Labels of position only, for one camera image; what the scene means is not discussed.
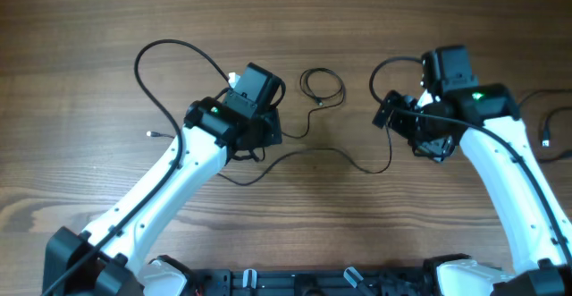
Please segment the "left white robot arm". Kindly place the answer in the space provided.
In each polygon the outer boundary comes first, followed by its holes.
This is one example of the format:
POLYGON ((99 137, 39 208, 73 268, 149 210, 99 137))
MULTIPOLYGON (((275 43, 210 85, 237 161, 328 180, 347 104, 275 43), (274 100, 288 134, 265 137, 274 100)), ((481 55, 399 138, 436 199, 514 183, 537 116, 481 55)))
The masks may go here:
POLYGON ((232 159, 281 143, 275 96, 285 84, 251 63, 217 97, 194 102, 169 149, 112 208, 46 245, 45 295, 185 295, 193 273, 169 257, 147 260, 164 228, 232 159))

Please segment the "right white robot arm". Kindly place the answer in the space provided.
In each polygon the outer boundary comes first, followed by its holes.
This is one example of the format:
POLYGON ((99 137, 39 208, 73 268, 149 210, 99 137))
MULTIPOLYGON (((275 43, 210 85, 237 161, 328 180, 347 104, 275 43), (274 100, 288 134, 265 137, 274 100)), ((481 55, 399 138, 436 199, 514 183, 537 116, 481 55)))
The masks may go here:
POLYGON ((438 47, 416 59, 420 97, 372 95, 374 125, 405 138, 415 156, 442 162, 461 149, 479 174, 509 242, 514 272, 467 255, 424 266, 433 295, 569 295, 571 222, 534 157, 509 89, 482 85, 467 48, 438 47))

